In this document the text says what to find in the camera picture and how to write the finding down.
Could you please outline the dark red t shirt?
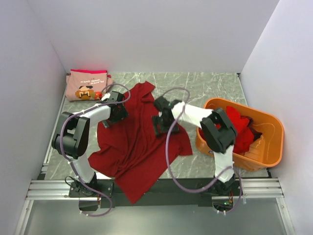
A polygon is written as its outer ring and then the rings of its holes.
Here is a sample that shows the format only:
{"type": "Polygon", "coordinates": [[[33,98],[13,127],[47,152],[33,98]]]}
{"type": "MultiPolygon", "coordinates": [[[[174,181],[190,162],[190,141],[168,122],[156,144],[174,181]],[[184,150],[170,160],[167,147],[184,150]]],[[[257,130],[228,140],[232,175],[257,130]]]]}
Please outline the dark red t shirt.
{"type": "MultiPolygon", "coordinates": [[[[89,157],[96,171],[114,177],[116,184],[130,202],[137,202],[167,169],[165,158],[166,135],[155,135],[152,116],[158,114],[153,105],[154,85],[137,83],[125,103],[129,116],[105,128],[97,125],[99,151],[89,157]]],[[[177,156],[192,155],[189,136],[184,128],[172,134],[169,141],[169,161],[177,156]]]]}

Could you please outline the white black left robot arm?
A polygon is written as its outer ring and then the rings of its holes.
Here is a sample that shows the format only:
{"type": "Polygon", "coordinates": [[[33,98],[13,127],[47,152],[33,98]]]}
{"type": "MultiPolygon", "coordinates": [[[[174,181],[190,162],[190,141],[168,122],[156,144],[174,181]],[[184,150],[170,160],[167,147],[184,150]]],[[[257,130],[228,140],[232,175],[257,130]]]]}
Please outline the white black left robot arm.
{"type": "Polygon", "coordinates": [[[70,185],[72,191],[82,192],[87,197],[100,191],[87,157],[89,130],[100,122],[108,128],[128,117],[124,103],[130,98],[130,92],[127,95],[112,91],[85,110],[60,114],[51,146],[63,155],[75,174],[70,185]]]}

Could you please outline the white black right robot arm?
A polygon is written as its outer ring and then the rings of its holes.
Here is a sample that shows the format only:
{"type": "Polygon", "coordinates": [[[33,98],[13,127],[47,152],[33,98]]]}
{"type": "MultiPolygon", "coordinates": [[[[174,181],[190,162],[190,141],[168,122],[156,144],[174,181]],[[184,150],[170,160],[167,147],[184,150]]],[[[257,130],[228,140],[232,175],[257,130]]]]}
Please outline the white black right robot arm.
{"type": "Polygon", "coordinates": [[[221,109],[204,109],[186,104],[184,101],[169,102],[163,96],[154,101],[159,111],[153,116],[153,125],[157,136],[166,133],[165,158],[169,173],[174,183],[187,193],[202,193],[213,187],[218,195],[226,195],[231,191],[236,180],[233,168],[233,149],[238,135],[236,128],[221,109]],[[215,175],[213,180],[199,189],[188,189],[174,177],[169,161],[169,139],[179,120],[200,128],[207,146],[213,151],[215,159],[215,175]]]}

